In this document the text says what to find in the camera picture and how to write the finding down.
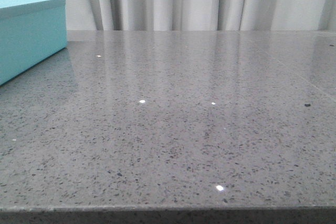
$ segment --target glossy surface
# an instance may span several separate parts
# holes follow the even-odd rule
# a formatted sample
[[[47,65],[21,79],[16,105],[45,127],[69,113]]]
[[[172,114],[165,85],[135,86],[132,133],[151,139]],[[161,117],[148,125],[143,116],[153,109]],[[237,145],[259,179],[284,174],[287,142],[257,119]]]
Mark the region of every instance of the glossy surface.
[[[335,207],[336,35],[255,34],[70,32],[0,88],[0,208]]]

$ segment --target turquoise box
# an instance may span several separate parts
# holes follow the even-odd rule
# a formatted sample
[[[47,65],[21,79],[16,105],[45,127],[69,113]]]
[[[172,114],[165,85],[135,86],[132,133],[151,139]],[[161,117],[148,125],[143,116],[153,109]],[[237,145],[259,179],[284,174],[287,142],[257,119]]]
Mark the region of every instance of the turquoise box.
[[[0,85],[66,45],[65,0],[0,0]]]

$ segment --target box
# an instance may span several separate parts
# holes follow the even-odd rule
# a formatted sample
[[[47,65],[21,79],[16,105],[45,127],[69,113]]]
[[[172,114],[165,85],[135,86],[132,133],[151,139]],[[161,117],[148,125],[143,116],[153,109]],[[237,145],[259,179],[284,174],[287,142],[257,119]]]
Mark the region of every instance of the box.
[[[0,85],[66,45],[65,0],[0,0]]]

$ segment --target gray quartz countertop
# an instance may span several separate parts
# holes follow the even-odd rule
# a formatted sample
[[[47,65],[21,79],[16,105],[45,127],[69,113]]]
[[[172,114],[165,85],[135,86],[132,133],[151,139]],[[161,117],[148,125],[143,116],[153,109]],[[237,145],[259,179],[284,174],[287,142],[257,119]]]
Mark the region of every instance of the gray quartz countertop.
[[[335,33],[68,40],[0,87],[2,211],[336,207]]]

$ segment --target box lid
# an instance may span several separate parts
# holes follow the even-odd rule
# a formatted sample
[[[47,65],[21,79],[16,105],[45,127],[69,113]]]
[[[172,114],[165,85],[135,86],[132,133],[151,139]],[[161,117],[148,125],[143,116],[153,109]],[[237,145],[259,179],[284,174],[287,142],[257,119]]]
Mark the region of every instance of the box lid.
[[[0,19],[65,5],[65,0],[0,0]]]

